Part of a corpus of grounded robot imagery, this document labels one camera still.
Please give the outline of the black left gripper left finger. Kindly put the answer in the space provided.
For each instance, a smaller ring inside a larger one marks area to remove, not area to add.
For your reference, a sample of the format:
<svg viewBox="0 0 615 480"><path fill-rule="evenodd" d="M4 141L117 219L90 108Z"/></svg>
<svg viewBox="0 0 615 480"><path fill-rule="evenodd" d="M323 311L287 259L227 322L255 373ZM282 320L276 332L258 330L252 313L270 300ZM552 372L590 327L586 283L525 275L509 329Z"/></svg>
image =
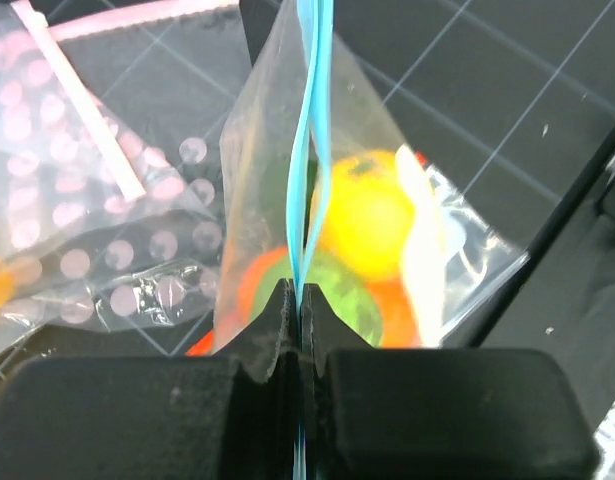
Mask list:
<svg viewBox="0 0 615 480"><path fill-rule="evenodd" d="M0 389L0 479L289 479L292 285L201 357L49 357Z"/></svg>

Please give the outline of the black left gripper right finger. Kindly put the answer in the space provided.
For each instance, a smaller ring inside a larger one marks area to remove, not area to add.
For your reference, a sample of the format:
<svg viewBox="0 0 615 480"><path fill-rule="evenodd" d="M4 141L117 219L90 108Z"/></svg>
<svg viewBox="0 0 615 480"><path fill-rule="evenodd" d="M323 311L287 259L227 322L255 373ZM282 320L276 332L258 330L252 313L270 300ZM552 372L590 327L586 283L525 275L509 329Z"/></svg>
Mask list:
<svg viewBox="0 0 615 480"><path fill-rule="evenodd" d="M371 347L305 288L309 479L590 479L600 452L576 394L531 349Z"/></svg>

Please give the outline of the small orange tangerine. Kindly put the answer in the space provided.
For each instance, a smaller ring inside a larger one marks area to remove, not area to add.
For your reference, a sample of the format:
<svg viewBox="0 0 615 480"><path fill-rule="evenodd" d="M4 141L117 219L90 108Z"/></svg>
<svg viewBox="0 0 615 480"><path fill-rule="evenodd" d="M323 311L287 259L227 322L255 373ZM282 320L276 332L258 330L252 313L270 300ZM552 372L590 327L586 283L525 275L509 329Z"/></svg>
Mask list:
<svg viewBox="0 0 615 480"><path fill-rule="evenodd" d="M407 295L399 281L367 283L381 318L382 348L417 348L421 346L418 324Z"/></svg>

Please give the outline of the bumpy green lime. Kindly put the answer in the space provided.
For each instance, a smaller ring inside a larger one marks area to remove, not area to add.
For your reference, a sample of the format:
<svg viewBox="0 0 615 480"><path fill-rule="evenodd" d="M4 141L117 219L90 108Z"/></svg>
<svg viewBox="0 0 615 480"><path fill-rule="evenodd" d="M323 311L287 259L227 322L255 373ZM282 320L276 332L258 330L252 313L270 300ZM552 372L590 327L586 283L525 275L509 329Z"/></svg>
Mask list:
<svg viewBox="0 0 615 480"><path fill-rule="evenodd" d="M306 278L319 286L333 312L367 343L377 347L383 327L379 308L361 281L332 255L317 251Z"/></svg>

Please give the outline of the large orange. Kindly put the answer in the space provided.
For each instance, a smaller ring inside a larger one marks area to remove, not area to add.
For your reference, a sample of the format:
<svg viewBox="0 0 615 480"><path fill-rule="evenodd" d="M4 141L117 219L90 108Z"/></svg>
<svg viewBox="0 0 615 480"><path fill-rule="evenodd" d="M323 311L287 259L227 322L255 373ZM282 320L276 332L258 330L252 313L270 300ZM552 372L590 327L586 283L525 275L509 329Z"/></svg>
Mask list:
<svg viewBox="0 0 615 480"><path fill-rule="evenodd" d="M251 323L266 306L277 282L290 277L286 247L275 248L253 260L237 289L237 313L241 324Z"/></svg>

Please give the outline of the yellow lemon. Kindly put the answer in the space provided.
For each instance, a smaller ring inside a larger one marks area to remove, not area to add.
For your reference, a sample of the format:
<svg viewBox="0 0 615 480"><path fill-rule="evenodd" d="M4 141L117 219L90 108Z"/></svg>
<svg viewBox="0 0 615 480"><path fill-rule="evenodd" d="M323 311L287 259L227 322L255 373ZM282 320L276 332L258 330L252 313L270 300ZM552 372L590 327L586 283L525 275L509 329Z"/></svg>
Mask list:
<svg viewBox="0 0 615 480"><path fill-rule="evenodd" d="M365 281L393 281L414 217L415 207L398 182L394 152L342 158L331 169L317 247Z"/></svg>

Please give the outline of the blue zipper clear bag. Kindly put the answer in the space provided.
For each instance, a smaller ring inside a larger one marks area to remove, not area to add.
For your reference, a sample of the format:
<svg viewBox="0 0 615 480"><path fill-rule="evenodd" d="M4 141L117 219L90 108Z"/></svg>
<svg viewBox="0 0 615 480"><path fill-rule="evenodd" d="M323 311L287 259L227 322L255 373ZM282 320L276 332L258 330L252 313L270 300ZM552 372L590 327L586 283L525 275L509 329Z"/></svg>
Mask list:
<svg viewBox="0 0 615 480"><path fill-rule="evenodd" d="M330 1L285 1L220 140L227 234L215 350L288 282L377 355L436 348L526 261L399 131L333 30Z"/></svg>

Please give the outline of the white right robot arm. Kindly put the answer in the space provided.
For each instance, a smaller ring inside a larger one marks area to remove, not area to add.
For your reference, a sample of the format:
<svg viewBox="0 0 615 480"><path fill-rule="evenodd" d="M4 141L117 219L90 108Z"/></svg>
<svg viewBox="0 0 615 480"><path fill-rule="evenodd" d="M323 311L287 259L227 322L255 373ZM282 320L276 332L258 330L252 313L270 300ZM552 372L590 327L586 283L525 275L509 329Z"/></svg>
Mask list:
<svg viewBox="0 0 615 480"><path fill-rule="evenodd" d="M528 261L483 306L478 307L470 315L465 327L460 327L457 333L450 335L452 341L456 340L458 346L466 347L479 347L484 342L523 284L534 273L576 208L605 171L614 154L615 125L587 162L564 199L556 205L554 212L530 243Z"/></svg>

